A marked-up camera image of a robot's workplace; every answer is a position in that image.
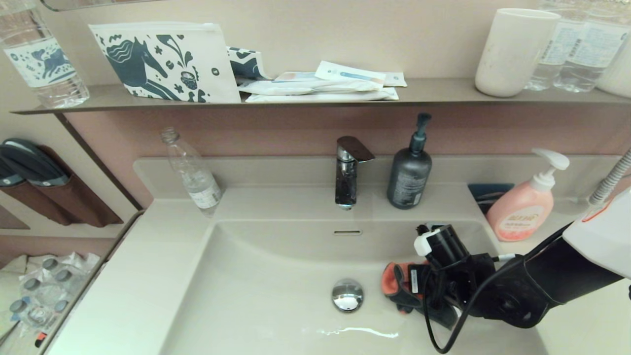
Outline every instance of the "pink soap bottle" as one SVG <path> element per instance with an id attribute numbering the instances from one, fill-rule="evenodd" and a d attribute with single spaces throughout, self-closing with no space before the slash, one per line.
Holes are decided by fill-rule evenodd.
<path id="1" fill-rule="evenodd" d="M 488 223 L 501 241 L 524 240 L 539 228 L 554 206 L 550 191 L 555 184 L 552 174 L 557 169 L 566 170 L 570 165 L 566 156 L 551 150 L 534 148 L 533 153 L 546 159 L 550 168 L 515 186 L 487 213 Z"/>

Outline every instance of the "brown wall pocket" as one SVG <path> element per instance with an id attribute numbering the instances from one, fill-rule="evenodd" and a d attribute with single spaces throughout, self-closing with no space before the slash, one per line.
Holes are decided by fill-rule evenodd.
<path id="1" fill-rule="evenodd" d="M 105 227 L 108 224 L 121 224 L 122 220 L 77 176 L 72 169 L 45 145 L 38 146 L 52 160 L 64 169 L 70 180 L 61 186 L 34 186 L 41 193 L 79 220 L 94 227 Z"/>
<path id="2" fill-rule="evenodd" d="M 0 191 L 5 192 L 7 195 L 24 203 L 33 211 L 63 226 L 68 226 L 72 223 L 81 223 L 79 219 L 70 214 L 55 201 L 48 198 L 45 194 L 41 193 L 35 186 L 27 181 L 14 186 L 1 187 Z"/>

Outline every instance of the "toiletry packet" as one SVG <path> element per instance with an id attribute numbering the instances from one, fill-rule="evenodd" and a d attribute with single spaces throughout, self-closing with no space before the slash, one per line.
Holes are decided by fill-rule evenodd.
<path id="1" fill-rule="evenodd" d="M 310 93 L 352 93 L 379 90 L 380 85 L 363 80 L 251 81 L 239 86 L 242 92 L 259 95 L 305 95 Z"/>
<path id="2" fill-rule="evenodd" d="M 349 66 L 343 66 L 334 64 L 327 61 L 321 61 L 315 71 L 315 77 L 325 80 L 339 80 L 339 79 L 356 79 L 372 81 L 383 87 L 386 80 L 386 74 L 377 71 L 369 71 L 351 68 Z"/>
<path id="3" fill-rule="evenodd" d="M 385 71 L 386 79 L 384 80 L 385 87 L 408 87 L 408 83 L 405 82 L 403 73 L 396 73 L 393 71 Z"/>
<path id="4" fill-rule="evenodd" d="M 395 88 L 355 93 L 314 93 L 311 95 L 251 95 L 246 102 L 353 102 L 398 100 Z"/>
<path id="5" fill-rule="evenodd" d="M 408 87 L 408 83 L 405 82 L 403 73 L 397 73 L 394 71 L 384 71 L 386 79 L 384 80 L 385 87 Z M 322 80 L 316 77 L 315 71 L 286 71 L 279 75 L 274 81 L 317 81 Z"/>

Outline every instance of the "pink wall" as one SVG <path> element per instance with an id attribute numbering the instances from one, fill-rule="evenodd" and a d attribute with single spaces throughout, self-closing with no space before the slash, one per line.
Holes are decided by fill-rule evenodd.
<path id="1" fill-rule="evenodd" d="M 135 175 L 139 157 L 161 157 L 158 132 L 175 126 L 203 155 L 334 155 L 343 135 L 375 154 L 406 146 L 416 115 L 433 115 L 430 154 L 513 154 L 545 147 L 567 154 L 621 154 L 631 145 L 626 106 L 478 105 L 84 112 L 67 114 L 96 154 L 142 204 L 152 197 Z"/>

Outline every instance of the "flexible hose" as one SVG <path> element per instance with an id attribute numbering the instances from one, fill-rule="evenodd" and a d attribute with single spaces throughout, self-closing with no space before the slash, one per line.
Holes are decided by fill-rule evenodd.
<path id="1" fill-rule="evenodd" d="M 601 205 L 609 197 L 613 189 L 625 174 L 625 172 L 631 167 L 631 148 L 627 150 L 627 153 L 616 163 L 613 169 L 609 172 L 607 177 L 600 182 L 596 191 L 589 197 L 590 205 Z"/>

